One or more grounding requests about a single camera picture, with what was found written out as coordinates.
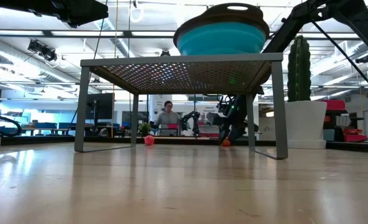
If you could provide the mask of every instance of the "person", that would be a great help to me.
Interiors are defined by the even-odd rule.
[[[173,103],[171,101],[165,102],[165,110],[158,116],[158,119],[155,121],[154,126],[159,127],[161,125],[161,130],[159,135],[161,136],[176,136],[177,129],[167,130],[168,124],[179,124],[180,123],[180,115],[178,113],[172,111]]]

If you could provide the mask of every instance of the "cactus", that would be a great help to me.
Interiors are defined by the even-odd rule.
[[[310,100],[310,45],[303,36],[290,46],[288,63],[288,102]]]

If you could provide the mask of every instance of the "metal table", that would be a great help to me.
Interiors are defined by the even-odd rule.
[[[249,135],[249,149],[275,159],[288,157],[285,102],[282,78],[282,53],[202,55],[177,57],[111,58],[81,61],[78,119],[75,151],[83,149],[85,114],[90,72],[132,93],[132,133],[137,132],[139,95],[156,94],[244,94],[247,96],[248,130],[253,130],[252,88],[265,75],[267,63],[272,71],[275,108],[276,155],[255,148]],[[131,136],[131,147],[136,145]]]

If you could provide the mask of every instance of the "wooden floor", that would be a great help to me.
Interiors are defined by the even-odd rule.
[[[0,223],[368,223],[366,153],[290,150],[275,161],[245,147],[2,149]]]

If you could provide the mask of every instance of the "orange ball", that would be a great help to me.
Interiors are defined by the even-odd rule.
[[[231,145],[231,143],[229,142],[228,139],[224,139],[223,143],[221,143],[221,146],[223,147],[229,147]]]
[[[144,143],[145,143],[145,145],[146,145],[146,146],[151,146],[151,145],[153,145],[153,144],[154,144],[154,141],[155,141],[155,139],[154,139],[154,137],[152,137],[152,136],[147,136],[147,137],[145,137],[145,139],[144,139]]]

